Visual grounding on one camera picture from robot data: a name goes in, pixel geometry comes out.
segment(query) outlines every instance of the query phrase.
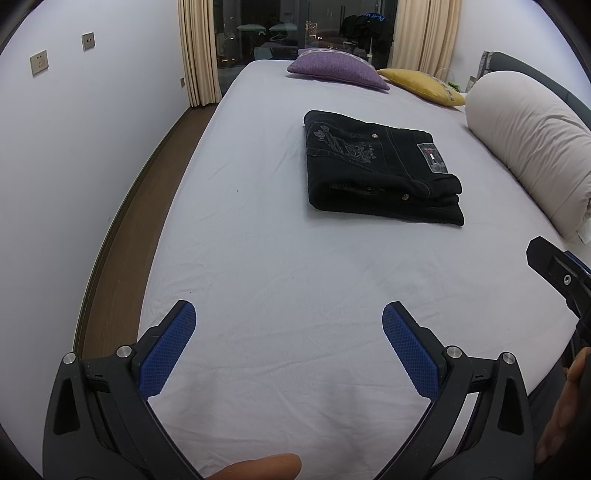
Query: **purple pillow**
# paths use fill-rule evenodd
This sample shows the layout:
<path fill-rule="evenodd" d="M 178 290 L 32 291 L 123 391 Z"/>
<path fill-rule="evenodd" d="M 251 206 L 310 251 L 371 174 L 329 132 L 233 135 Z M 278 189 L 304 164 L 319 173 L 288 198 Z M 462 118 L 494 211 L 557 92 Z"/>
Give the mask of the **purple pillow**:
<path fill-rule="evenodd" d="M 328 48 L 307 48 L 300 52 L 297 60 L 287 67 L 288 72 L 390 90 L 390 86 L 375 69 L 355 55 Z"/>

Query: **metal screw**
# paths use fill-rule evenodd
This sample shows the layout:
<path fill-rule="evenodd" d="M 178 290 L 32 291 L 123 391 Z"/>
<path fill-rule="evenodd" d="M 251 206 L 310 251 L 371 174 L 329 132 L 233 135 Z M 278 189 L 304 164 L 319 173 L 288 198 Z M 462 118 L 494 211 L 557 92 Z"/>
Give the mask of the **metal screw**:
<path fill-rule="evenodd" d="M 460 358 L 462 356 L 462 350 L 457 346 L 447 347 L 447 354 L 452 358 Z"/>
<path fill-rule="evenodd" d="M 509 352 L 505 352 L 505 353 L 503 353 L 503 361 L 509 365 L 514 364 L 515 363 L 515 355 L 513 355 L 512 353 L 509 353 Z"/>
<path fill-rule="evenodd" d="M 117 356 L 120 358 L 127 358 L 131 355 L 131 347 L 129 345 L 120 346 L 117 349 Z"/>
<path fill-rule="evenodd" d="M 62 360 L 66 365 L 73 364 L 74 360 L 76 360 L 76 354 L 74 352 L 67 353 Z"/>

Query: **finger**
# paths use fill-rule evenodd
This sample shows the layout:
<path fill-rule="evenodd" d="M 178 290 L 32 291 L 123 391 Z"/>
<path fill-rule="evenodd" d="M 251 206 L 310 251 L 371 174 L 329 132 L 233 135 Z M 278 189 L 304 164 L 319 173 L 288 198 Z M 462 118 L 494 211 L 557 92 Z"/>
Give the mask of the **finger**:
<path fill-rule="evenodd" d="M 579 386 L 576 383 L 566 382 L 558 400 L 558 426 L 561 429 L 565 429 L 572 423 L 578 408 Z"/>
<path fill-rule="evenodd" d="M 573 365 L 569 369 L 569 373 L 566 376 L 566 380 L 569 382 L 578 382 L 583 376 L 583 370 L 585 368 L 585 360 L 587 355 L 591 353 L 591 347 L 583 348 L 579 354 L 575 357 Z"/>
<path fill-rule="evenodd" d="M 556 452 L 558 452 L 558 449 L 566 440 L 566 434 L 566 430 L 561 430 L 548 442 L 549 455 L 554 455 Z"/>
<path fill-rule="evenodd" d="M 300 457 L 293 453 L 234 463 L 207 480 L 294 480 L 301 470 Z"/>
<path fill-rule="evenodd" d="M 544 462 L 549 457 L 550 443 L 554 437 L 560 432 L 560 425 L 558 424 L 559 410 L 558 402 L 554 406 L 550 421 L 546 424 L 542 437 L 537 445 L 535 461 L 537 463 Z"/>

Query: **white wall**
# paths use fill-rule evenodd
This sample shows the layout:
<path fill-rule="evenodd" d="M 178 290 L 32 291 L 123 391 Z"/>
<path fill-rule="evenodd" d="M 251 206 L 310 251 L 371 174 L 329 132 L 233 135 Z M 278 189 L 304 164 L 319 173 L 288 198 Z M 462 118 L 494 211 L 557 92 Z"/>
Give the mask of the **white wall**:
<path fill-rule="evenodd" d="M 95 32 L 96 48 L 80 36 Z M 47 49 L 35 78 L 29 56 Z M 89 276 L 189 102 L 177 3 L 46 0 L 0 56 L 0 423 L 41 468 L 47 400 Z"/>
<path fill-rule="evenodd" d="M 528 63 L 591 107 L 589 79 L 558 28 L 533 0 L 462 0 L 450 66 L 462 88 L 478 73 L 485 50 Z"/>

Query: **curtain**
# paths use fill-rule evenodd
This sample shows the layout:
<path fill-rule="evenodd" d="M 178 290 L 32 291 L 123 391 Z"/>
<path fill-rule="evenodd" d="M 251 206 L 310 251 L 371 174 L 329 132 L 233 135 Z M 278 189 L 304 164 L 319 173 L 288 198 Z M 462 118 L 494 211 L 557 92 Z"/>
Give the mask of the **curtain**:
<path fill-rule="evenodd" d="M 217 78 L 213 0 L 178 0 L 181 49 L 191 106 L 222 99 Z"/>
<path fill-rule="evenodd" d="M 399 0 L 388 66 L 446 80 L 462 0 Z"/>

